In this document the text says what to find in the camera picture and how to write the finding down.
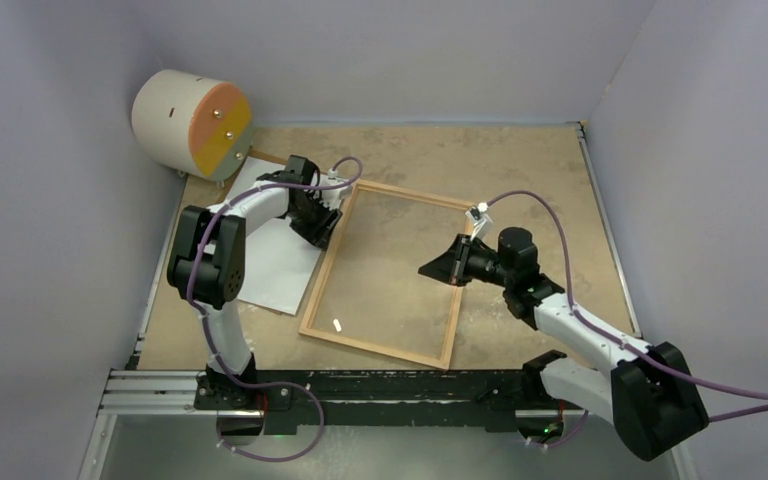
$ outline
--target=gray wall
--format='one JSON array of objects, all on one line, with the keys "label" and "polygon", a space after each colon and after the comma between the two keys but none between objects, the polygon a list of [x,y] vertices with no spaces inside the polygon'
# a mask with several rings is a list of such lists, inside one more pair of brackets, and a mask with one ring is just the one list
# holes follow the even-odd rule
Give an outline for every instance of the gray wall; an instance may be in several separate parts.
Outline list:
[{"label": "gray wall", "polygon": [[[643,333],[768,390],[768,1],[658,1],[588,137]],[[690,447],[703,478],[768,478],[768,413]]]},{"label": "gray wall", "polygon": [[74,478],[181,182],[129,104],[160,66],[119,1],[0,0],[0,478]]},{"label": "gray wall", "polygon": [[261,122],[587,118],[654,0],[134,1],[164,65]]}]

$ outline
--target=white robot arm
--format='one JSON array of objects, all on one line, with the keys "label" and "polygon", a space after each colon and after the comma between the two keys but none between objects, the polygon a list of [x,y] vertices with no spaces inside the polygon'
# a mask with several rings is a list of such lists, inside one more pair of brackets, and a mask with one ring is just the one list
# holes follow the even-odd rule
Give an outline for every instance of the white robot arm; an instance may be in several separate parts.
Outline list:
[{"label": "white robot arm", "polygon": [[[492,225],[485,212],[486,206],[470,209],[467,215],[476,227],[473,234],[458,235],[445,253],[420,267],[419,273],[450,285],[464,286],[476,279],[503,287],[502,296],[514,317],[560,340],[593,366],[582,366],[560,352],[539,357],[538,383],[544,395],[567,400],[607,420],[623,443],[644,460],[707,427],[709,417],[695,385],[652,368],[630,351],[646,352],[662,365],[689,374],[676,347],[652,346],[573,305],[563,288],[540,273],[537,247],[528,230],[505,228],[499,233],[497,250],[484,244],[481,236]],[[618,342],[609,341],[597,329]]]},{"label": "white robot arm", "polygon": [[[211,232],[210,243],[204,247],[204,257],[199,262],[192,287],[193,299],[206,310],[216,349],[222,352],[226,366],[236,375],[241,374],[252,360],[237,304],[233,301],[243,283],[246,237],[270,219],[286,215],[291,218],[290,228],[296,233],[314,246],[327,248],[331,233],[342,216],[338,209],[340,199],[351,191],[351,186],[322,191],[263,187],[270,183],[312,185],[335,181],[320,176],[313,162],[291,156],[283,171],[260,177],[252,186],[259,191],[224,212]],[[206,209],[191,206],[181,214],[167,270],[167,279],[178,289],[181,298],[186,298],[199,239],[213,215],[224,205]],[[214,357],[208,360],[208,367],[223,373]]]}]

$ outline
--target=cylindrical drum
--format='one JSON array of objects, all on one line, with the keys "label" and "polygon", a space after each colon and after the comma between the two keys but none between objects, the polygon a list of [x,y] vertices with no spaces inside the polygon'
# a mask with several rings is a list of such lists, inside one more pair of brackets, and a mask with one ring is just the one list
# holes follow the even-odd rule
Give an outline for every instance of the cylindrical drum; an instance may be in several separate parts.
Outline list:
[{"label": "cylindrical drum", "polygon": [[234,173],[254,136],[239,88],[177,70],[160,71],[143,85],[131,126],[154,161],[212,181]]}]

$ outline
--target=white cable clip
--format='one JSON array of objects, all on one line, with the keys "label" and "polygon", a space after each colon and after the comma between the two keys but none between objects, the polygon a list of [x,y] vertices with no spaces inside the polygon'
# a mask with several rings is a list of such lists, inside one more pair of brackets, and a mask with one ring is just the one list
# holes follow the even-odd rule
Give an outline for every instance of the white cable clip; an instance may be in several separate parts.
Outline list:
[{"label": "white cable clip", "polygon": [[475,240],[476,238],[481,240],[493,228],[493,219],[490,218],[490,215],[487,215],[488,208],[486,202],[481,202],[478,205],[473,205],[466,211],[466,217],[472,222],[470,240]]}]

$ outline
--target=wooden table surface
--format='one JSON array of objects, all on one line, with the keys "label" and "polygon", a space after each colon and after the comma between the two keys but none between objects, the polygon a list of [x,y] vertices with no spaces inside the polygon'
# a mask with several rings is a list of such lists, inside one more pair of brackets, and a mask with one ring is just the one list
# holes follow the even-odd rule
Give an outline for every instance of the wooden table surface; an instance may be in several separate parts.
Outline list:
[{"label": "wooden table surface", "polygon": [[[535,191],[555,207],[566,231],[576,300],[615,327],[632,331],[622,284],[572,126],[275,127],[260,129],[254,148],[283,158],[302,155],[323,168],[342,156],[355,155],[363,160],[363,178],[467,201],[486,201],[513,189]],[[350,175],[351,168],[341,167],[341,174]],[[215,183],[190,177],[180,208],[207,206],[223,195]],[[529,229],[543,271],[557,283],[565,283],[558,232],[541,205],[515,196],[499,202],[491,213],[496,228],[485,237],[488,244],[495,247],[496,235],[506,226]],[[392,280],[398,284],[395,275]],[[259,368],[427,368],[299,335],[312,284],[295,317],[238,302]],[[502,290],[492,285],[473,282],[466,287],[459,318],[452,369],[519,368],[549,349],[566,350],[514,319],[505,307]],[[194,312],[162,278],[139,368],[197,370],[204,368],[206,359]]]}]

